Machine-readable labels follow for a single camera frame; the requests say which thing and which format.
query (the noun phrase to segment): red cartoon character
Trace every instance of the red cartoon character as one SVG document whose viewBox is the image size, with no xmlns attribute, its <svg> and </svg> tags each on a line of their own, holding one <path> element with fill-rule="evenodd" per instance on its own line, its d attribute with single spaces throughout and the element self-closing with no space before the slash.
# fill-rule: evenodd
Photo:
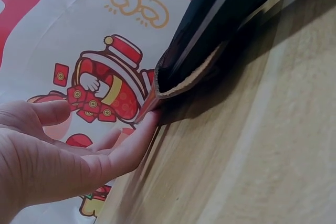
<svg viewBox="0 0 336 224">
<path fill-rule="evenodd" d="M 73 111 L 88 123 L 94 120 L 132 125 L 140 106 L 148 95 L 154 70 L 139 70 L 141 50 L 129 40 L 112 35 L 104 39 L 103 51 L 81 53 L 67 90 Z M 54 76 L 67 76 L 67 69 L 58 65 Z"/>
<path fill-rule="evenodd" d="M 92 144 L 92 141 L 84 134 L 75 134 L 69 137 L 66 143 L 74 147 L 86 148 Z M 111 186 L 104 185 L 90 194 L 80 196 L 82 203 L 79 212 L 83 216 L 98 217 L 110 190 Z"/>
</svg>

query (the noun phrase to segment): hand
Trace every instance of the hand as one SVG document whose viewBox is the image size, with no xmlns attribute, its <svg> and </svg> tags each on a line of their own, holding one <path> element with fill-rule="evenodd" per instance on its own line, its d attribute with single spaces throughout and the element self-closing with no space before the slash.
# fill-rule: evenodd
<svg viewBox="0 0 336 224">
<path fill-rule="evenodd" d="M 82 73 L 79 78 L 79 83 L 85 90 L 91 90 L 92 92 L 95 92 L 99 88 L 97 77 L 89 73 Z"/>
<path fill-rule="evenodd" d="M 105 82 L 99 81 L 99 88 L 94 96 L 98 98 L 104 98 L 109 90 L 110 87 Z"/>
<path fill-rule="evenodd" d="M 139 127 L 113 148 L 120 131 L 112 129 L 87 148 L 53 140 L 43 126 L 68 118 L 67 101 L 0 105 L 0 216 L 9 222 L 22 208 L 95 191 L 137 168 L 159 119 L 150 112 Z"/>
</svg>

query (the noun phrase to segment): tan leather underside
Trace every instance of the tan leather underside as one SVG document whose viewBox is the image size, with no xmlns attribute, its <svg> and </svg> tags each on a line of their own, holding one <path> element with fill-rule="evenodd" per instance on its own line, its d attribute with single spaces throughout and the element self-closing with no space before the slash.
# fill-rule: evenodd
<svg viewBox="0 0 336 224">
<path fill-rule="evenodd" d="M 227 45 L 227 42 L 222 42 L 219 46 L 216 47 L 216 49 L 206 58 L 206 60 L 198 67 L 196 68 L 190 76 L 188 76 L 184 81 L 180 82 L 177 86 L 172 88 L 171 90 L 167 92 L 160 92 L 160 88 L 157 82 L 157 75 L 160 68 L 160 64 L 164 59 L 164 56 L 159 60 L 159 62 L 156 65 L 155 68 L 155 74 L 154 74 L 154 83 L 155 83 L 155 92 L 156 96 L 160 99 L 167 99 L 174 97 L 178 94 L 181 94 L 192 87 L 194 87 L 210 70 L 210 68 L 213 66 L 213 64 L 216 62 L 218 57 L 223 52 L 225 46 Z"/>
</svg>

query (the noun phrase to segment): cartoon hand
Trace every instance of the cartoon hand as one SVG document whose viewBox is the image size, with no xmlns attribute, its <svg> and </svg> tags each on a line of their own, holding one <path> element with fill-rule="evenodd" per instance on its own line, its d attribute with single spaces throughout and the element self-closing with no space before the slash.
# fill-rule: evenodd
<svg viewBox="0 0 336 224">
<path fill-rule="evenodd" d="M 105 82 L 99 81 L 99 89 L 94 96 L 97 98 L 104 98 L 109 90 L 110 87 Z"/>
<path fill-rule="evenodd" d="M 95 92 L 99 88 L 97 77 L 94 77 L 89 73 L 83 73 L 79 78 L 79 83 L 85 90 L 91 90 L 92 92 Z"/>
</svg>

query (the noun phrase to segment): wood grain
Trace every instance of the wood grain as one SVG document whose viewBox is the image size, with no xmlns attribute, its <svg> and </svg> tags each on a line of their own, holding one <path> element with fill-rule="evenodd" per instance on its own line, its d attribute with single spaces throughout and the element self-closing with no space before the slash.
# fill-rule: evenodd
<svg viewBox="0 0 336 224">
<path fill-rule="evenodd" d="M 336 0 L 264 10 L 219 65 L 231 71 L 179 98 L 97 223 L 336 223 Z"/>
</svg>

